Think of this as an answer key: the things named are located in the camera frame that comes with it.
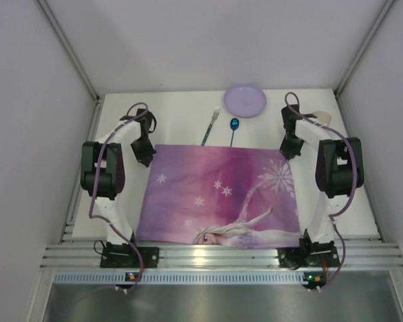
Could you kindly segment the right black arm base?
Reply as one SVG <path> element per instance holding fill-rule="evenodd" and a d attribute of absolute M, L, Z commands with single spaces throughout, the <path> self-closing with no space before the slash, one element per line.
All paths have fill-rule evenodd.
<path fill-rule="evenodd" d="M 328 268 L 339 266 L 339 255 L 336 247 L 325 250 L 304 251 L 302 248 L 278 248 L 279 266 L 290 270 L 298 268 L 321 268 L 324 264 Z"/>

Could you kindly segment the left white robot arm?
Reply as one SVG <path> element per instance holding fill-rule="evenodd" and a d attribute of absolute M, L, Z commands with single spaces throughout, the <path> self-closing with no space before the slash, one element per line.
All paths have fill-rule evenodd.
<path fill-rule="evenodd" d="M 97 141 L 86 141 L 81 148 L 80 184 L 90 197 L 88 218 L 102 221 L 107 243 L 136 247 L 134 229 L 124 206 L 126 158 L 131 152 L 138 164 L 148 168 L 156 151 L 149 135 L 157 120 L 144 102 L 128 108 L 116 127 Z"/>

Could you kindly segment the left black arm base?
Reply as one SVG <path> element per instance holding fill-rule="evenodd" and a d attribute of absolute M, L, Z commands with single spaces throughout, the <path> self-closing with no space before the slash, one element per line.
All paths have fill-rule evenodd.
<path fill-rule="evenodd" d="M 143 268 L 156 268 L 159 262 L 158 247 L 137 247 Z M 107 244 L 100 261 L 101 268 L 139 268 L 138 254 L 129 245 Z"/>

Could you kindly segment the beige paper cup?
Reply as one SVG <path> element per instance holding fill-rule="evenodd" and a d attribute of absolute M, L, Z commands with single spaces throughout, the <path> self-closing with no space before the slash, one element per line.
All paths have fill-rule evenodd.
<path fill-rule="evenodd" d="M 317 123 L 327 127 L 330 125 L 332 116 L 329 113 L 325 111 L 314 111 L 312 114 L 315 116 Z"/>

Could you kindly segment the purple printed placemat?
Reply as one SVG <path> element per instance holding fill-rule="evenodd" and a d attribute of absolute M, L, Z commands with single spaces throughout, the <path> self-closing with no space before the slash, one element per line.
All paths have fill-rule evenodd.
<path fill-rule="evenodd" d="M 136 237 L 229 248 L 293 248 L 294 178 L 277 150 L 158 145 Z"/>

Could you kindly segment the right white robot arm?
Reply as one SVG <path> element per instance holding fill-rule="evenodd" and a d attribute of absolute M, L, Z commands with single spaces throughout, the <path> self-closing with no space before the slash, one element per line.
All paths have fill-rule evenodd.
<path fill-rule="evenodd" d="M 286 160 L 301 155 L 304 144 L 316 155 L 315 183 L 319 190 L 313 218 L 300 238 L 305 253 L 327 252 L 333 247 L 335 219 L 350 206 L 355 190 L 364 183 L 359 138 L 345 138 L 322 124 L 315 114 L 300 114 L 298 105 L 281 110 L 285 136 L 280 151 Z"/>

